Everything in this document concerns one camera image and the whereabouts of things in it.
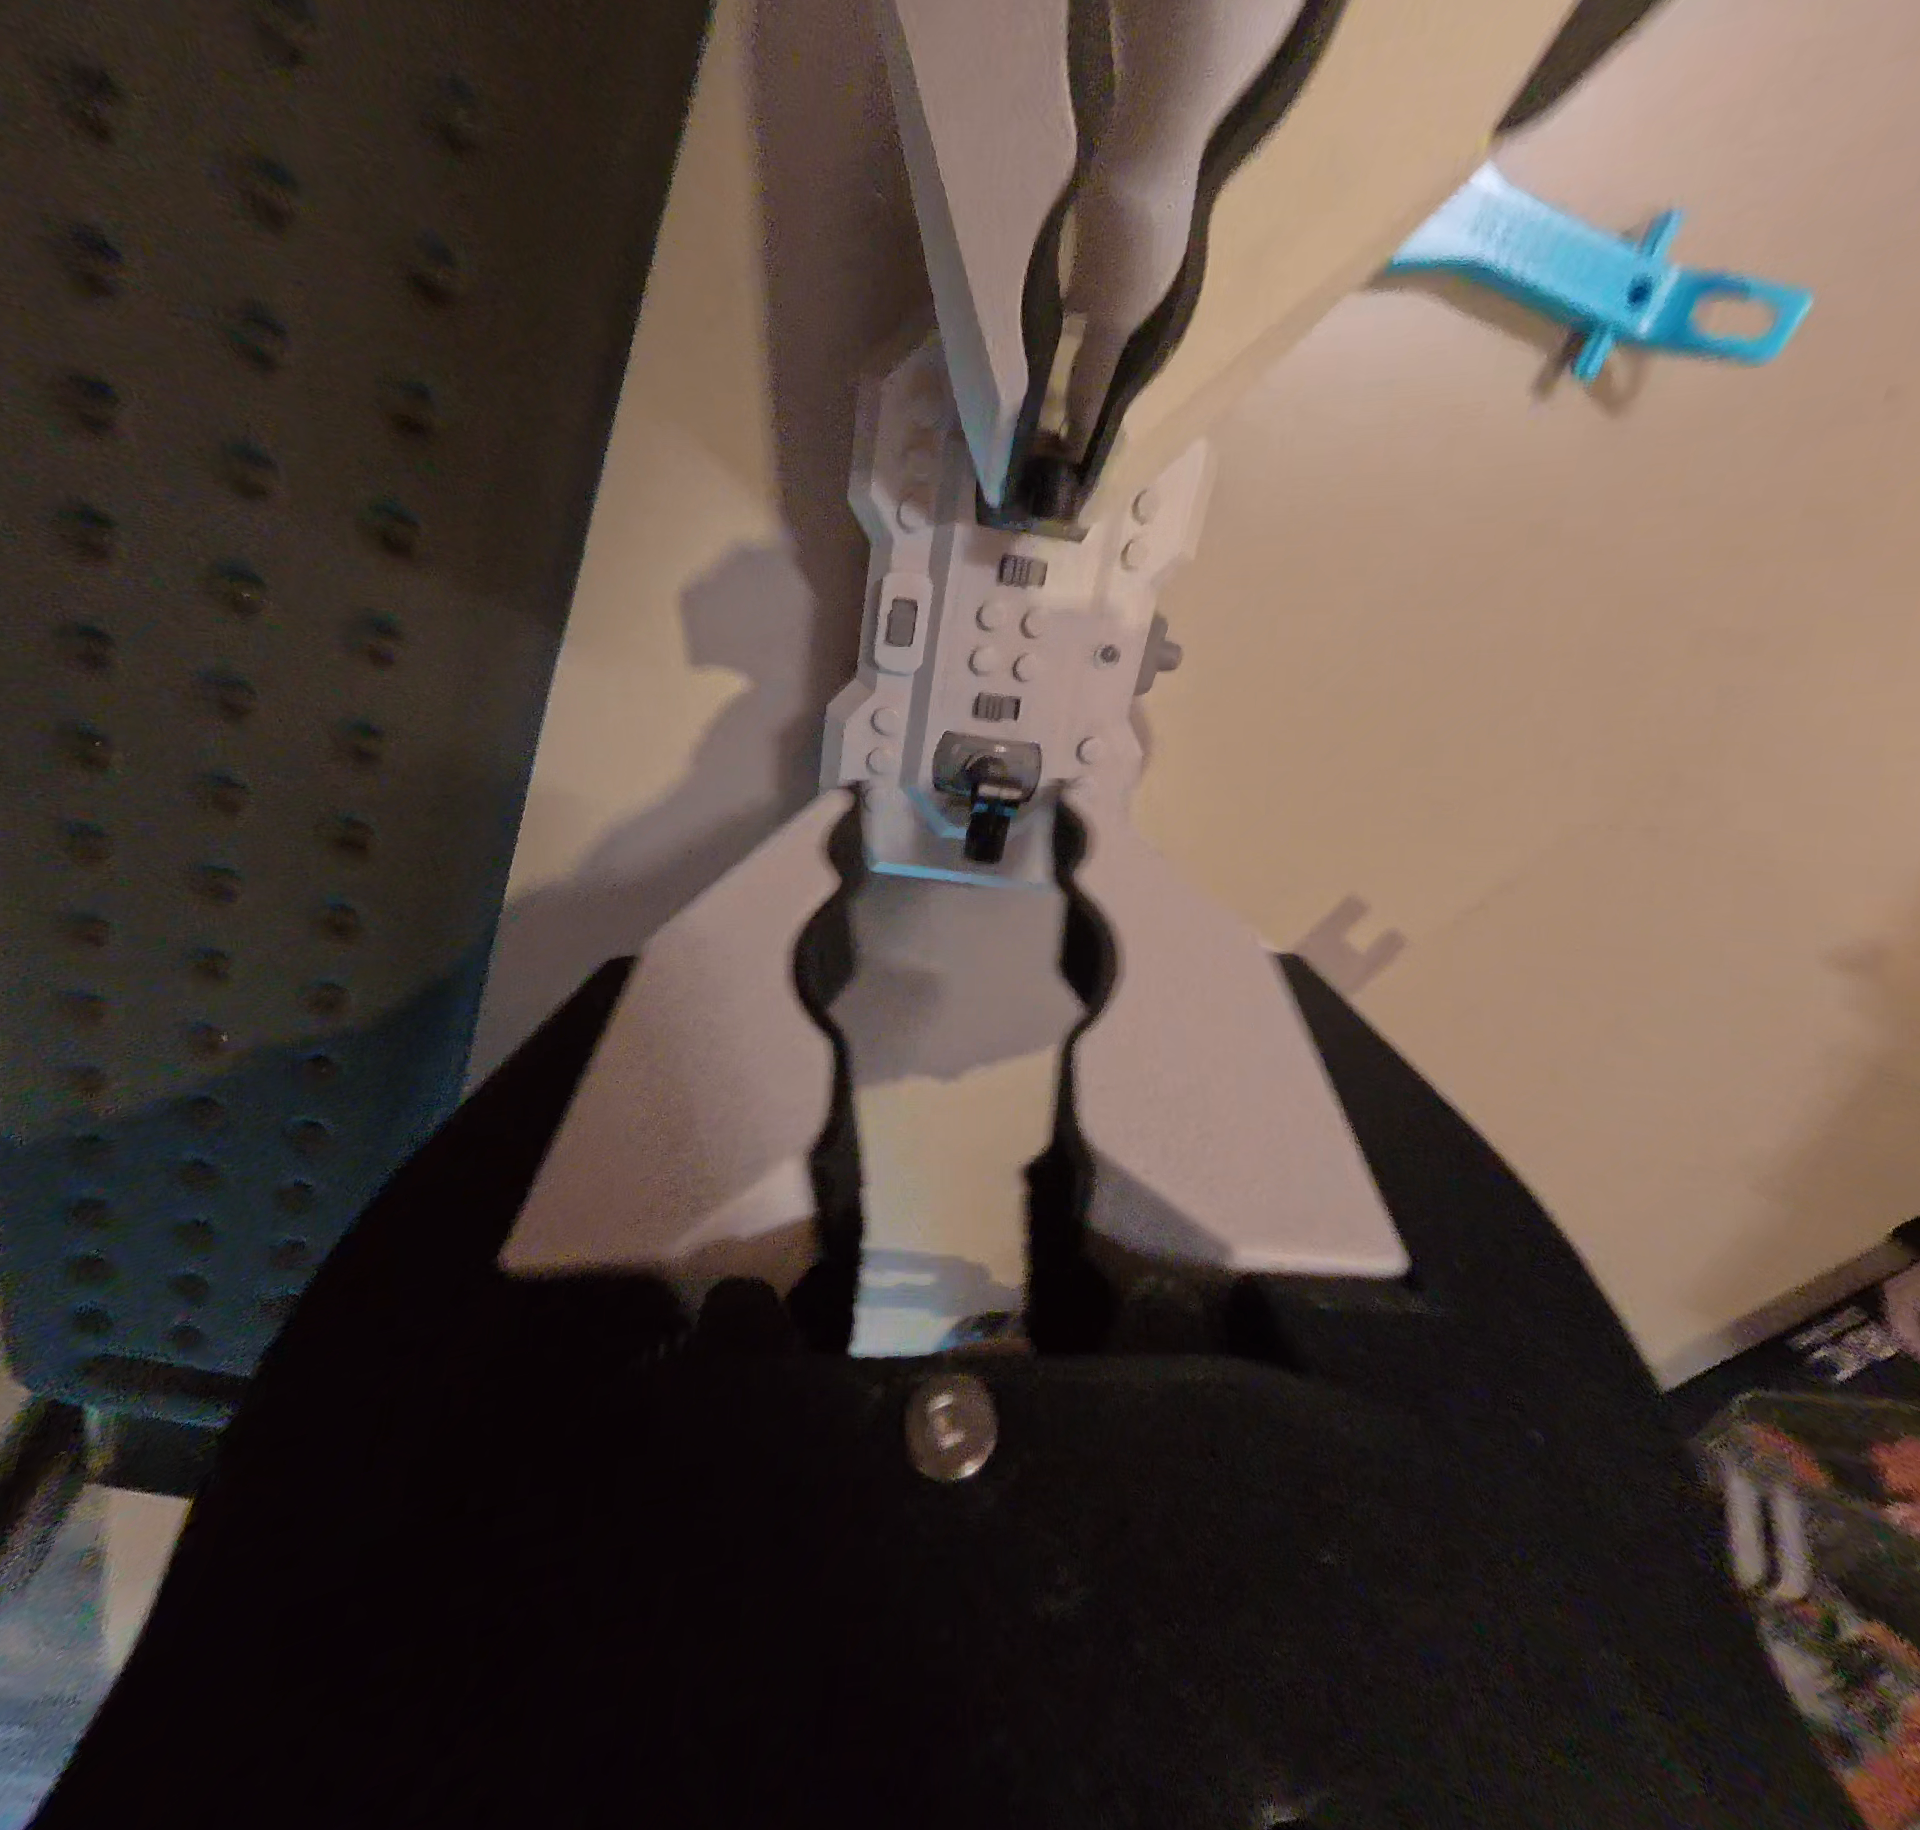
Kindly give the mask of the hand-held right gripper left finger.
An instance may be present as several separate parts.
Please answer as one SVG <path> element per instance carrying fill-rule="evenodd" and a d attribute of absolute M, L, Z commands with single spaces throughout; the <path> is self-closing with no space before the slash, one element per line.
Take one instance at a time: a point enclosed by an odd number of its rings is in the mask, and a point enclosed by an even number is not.
<path fill-rule="evenodd" d="M 520 1280 L 643 1273 L 781 1296 L 850 1347 L 866 1234 L 850 984 L 863 803 L 829 789 L 630 962 L 502 1249 Z"/>

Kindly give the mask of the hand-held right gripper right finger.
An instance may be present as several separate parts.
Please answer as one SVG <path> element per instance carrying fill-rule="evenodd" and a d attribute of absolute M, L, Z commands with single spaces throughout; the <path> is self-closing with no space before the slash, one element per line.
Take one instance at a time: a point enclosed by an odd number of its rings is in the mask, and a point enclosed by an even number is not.
<path fill-rule="evenodd" d="M 1061 807 L 1051 867 L 1079 1017 L 1023 1174 L 1033 1347 L 1114 1349 L 1140 1309 L 1212 1346 L 1244 1280 L 1402 1280 L 1409 1251 L 1278 956 L 1119 807 Z"/>

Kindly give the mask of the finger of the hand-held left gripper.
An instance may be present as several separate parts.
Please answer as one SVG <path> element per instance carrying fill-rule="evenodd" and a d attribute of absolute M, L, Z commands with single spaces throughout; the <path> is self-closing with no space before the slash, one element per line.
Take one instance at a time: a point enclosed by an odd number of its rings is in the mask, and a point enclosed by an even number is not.
<path fill-rule="evenodd" d="M 1062 241 L 1103 73 L 1094 0 L 876 0 L 931 320 L 982 505 L 1066 445 L 1043 402 L 1062 340 Z"/>
<path fill-rule="evenodd" d="M 1578 0 L 1106 0 L 1081 474 L 1219 418 L 1481 161 Z"/>

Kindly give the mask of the blue brick separator tool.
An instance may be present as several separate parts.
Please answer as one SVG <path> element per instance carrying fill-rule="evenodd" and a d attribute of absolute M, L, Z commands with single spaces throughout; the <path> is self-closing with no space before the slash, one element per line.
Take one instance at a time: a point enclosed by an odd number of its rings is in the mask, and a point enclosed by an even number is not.
<path fill-rule="evenodd" d="M 1669 256 L 1679 210 L 1637 238 L 1525 192 L 1483 162 L 1380 268 L 1380 283 L 1452 279 L 1523 307 L 1575 338 L 1572 374 L 1593 382 L 1621 345 L 1759 366 L 1797 335 L 1812 293 Z"/>

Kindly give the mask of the white control hub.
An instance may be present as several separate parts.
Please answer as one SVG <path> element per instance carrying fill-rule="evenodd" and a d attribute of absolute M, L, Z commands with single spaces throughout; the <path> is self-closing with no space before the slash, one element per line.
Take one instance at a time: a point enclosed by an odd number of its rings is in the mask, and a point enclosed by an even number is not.
<path fill-rule="evenodd" d="M 1140 694 L 1180 660 L 1158 596 L 1196 550 L 1210 479 L 1193 444 L 1091 525 L 983 522 L 939 338 L 861 382 L 848 503 L 866 593 L 853 677 L 825 715 L 822 787 L 859 793 L 870 872 L 1051 882 L 1059 806 L 1129 806 Z M 979 757 L 1023 790 L 998 865 L 964 859 Z"/>

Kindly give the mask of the black dimpled pad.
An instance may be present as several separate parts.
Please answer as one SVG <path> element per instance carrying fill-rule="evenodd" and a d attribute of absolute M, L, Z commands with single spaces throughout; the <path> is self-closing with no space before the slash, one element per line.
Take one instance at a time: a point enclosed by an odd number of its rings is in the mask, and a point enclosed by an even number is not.
<path fill-rule="evenodd" d="M 4 1347 L 217 1424 L 467 1071 L 714 0 L 2 0 Z"/>

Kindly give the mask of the blue toy box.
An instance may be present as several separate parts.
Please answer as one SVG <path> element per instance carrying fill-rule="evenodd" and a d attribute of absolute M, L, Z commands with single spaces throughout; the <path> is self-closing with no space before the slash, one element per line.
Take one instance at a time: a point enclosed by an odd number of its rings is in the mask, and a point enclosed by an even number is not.
<path fill-rule="evenodd" d="M 1774 1672 L 1866 1826 L 1918 1823 L 1918 1224 L 1666 1392 Z"/>

